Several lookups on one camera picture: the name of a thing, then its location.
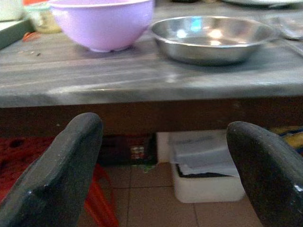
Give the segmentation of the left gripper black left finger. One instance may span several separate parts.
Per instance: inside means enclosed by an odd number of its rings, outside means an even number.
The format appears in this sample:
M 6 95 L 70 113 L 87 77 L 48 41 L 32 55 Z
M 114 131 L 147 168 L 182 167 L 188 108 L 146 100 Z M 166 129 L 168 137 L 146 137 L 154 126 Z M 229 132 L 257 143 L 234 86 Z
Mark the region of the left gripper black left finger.
M 11 187 L 0 205 L 3 227 L 74 227 L 102 143 L 95 113 L 74 117 Z

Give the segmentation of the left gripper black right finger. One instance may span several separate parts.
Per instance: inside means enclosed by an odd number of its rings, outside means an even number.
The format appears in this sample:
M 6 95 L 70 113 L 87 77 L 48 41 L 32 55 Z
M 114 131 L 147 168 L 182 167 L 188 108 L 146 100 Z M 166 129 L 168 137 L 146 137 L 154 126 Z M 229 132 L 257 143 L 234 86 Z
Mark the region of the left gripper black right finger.
M 227 127 L 242 186 L 265 227 L 303 225 L 303 157 L 279 135 L 248 122 Z

